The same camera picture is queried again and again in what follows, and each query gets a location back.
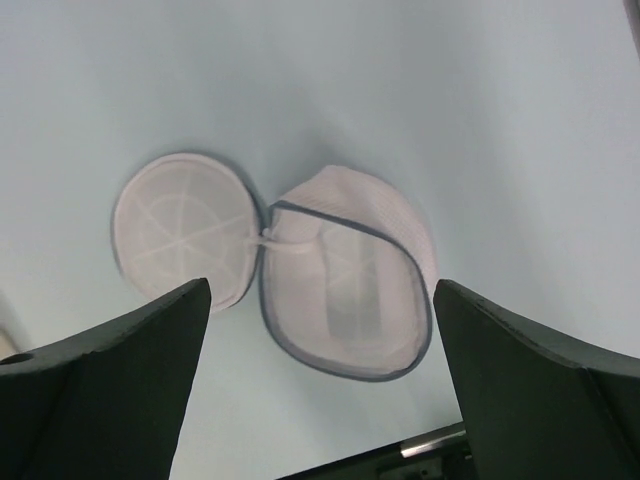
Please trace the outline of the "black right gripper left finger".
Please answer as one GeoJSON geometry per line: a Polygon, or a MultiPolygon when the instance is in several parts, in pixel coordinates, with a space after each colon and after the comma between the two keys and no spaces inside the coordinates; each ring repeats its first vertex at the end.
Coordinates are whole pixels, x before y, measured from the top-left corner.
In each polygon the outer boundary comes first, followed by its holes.
{"type": "Polygon", "coordinates": [[[166,479],[206,333],[209,283],[1,362],[4,479],[166,479]]]}

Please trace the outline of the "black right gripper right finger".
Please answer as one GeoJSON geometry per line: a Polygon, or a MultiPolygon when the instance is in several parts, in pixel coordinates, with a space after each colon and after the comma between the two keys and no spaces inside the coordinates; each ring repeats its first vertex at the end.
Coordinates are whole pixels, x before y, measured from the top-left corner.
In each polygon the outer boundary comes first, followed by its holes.
{"type": "Polygon", "coordinates": [[[434,306],[479,478],[638,478],[638,359],[451,280],[434,306]]]}

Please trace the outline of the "white mesh laundry bag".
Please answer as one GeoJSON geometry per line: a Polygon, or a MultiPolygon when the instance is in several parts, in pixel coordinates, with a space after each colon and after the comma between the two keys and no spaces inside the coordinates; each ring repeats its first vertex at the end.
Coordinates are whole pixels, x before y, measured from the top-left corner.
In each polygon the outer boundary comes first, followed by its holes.
{"type": "Polygon", "coordinates": [[[121,190],[111,241],[122,276],[148,298],[204,278],[220,312],[256,289],[275,343],[329,375],[394,380],[431,344],[429,233],[396,189],[345,166],[261,207],[228,164],[166,155],[121,190]]]}

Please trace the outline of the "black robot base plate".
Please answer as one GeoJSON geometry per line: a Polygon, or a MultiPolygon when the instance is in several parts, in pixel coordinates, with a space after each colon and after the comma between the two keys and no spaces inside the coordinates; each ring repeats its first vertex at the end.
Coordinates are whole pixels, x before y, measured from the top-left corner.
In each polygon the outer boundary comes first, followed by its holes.
{"type": "Polygon", "coordinates": [[[476,479],[462,422],[289,475],[289,480],[476,479]]]}

